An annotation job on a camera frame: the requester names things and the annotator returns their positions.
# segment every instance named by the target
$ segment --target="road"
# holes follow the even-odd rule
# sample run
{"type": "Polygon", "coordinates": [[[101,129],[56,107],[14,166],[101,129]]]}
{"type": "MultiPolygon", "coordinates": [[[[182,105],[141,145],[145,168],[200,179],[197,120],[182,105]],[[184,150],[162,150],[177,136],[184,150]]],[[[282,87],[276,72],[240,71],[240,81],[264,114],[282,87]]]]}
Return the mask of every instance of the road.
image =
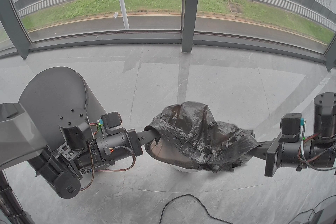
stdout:
{"type": "MultiPolygon", "coordinates": [[[[130,29],[179,29],[181,25],[181,17],[169,15],[129,16],[128,22],[130,29]]],[[[37,41],[41,39],[62,37],[81,33],[94,33],[123,29],[124,23],[122,17],[120,16],[118,18],[99,18],[57,25],[45,29],[32,31],[29,33],[29,35],[32,41],[37,41]]],[[[327,48],[326,45],[322,45],[319,42],[293,33],[232,20],[198,17],[196,20],[195,30],[202,32],[228,33],[239,36],[267,39],[271,41],[299,46],[320,53],[323,53],[327,48]]]]}

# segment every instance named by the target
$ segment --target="black plastic bag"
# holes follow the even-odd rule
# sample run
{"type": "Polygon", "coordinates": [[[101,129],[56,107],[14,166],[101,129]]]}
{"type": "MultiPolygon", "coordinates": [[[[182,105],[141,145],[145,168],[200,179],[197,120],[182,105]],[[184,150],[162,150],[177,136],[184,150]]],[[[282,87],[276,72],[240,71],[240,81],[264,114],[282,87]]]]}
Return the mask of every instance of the black plastic bag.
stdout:
{"type": "Polygon", "coordinates": [[[187,169],[233,171],[250,160],[247,153],[259,146],[253,130],[215,121],[209,107],[198,102],[166,107],[145,131],[150,129],[161,137],[145,145],[147,153],[187,169]]]}

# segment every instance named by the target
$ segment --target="drain grate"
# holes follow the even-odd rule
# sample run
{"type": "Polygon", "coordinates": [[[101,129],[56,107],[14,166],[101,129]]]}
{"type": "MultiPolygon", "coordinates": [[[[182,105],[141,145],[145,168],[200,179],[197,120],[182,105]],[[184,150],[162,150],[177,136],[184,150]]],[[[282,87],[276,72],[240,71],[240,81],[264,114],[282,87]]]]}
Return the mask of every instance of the drain grate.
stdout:
{"type": "Polygon", "coordinates": [[[233,13],[243,13],[243,7],[238,3],[229,2],[229,8],[233,13]]]}

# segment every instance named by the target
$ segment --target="cylindrical motor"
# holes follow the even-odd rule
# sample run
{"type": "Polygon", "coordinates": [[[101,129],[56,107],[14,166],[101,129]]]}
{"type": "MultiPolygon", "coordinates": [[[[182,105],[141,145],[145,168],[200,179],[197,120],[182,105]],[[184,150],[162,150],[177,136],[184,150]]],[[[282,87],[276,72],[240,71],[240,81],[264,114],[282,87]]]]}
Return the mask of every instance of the cylindrical motor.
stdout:
{"type": "Polygon", "coordinates": [[[93,144],[92,130],[84,109],[72,108],[62,112],[58,116],[57,124],[71,150],[87,149],[87,141],[90,145],[93,144]]]}
{"type": "Polygon", "coordinates": [[[320,144],[336,141],[336,93],[325,92],[314,98],[315,141],[320,144]]]}

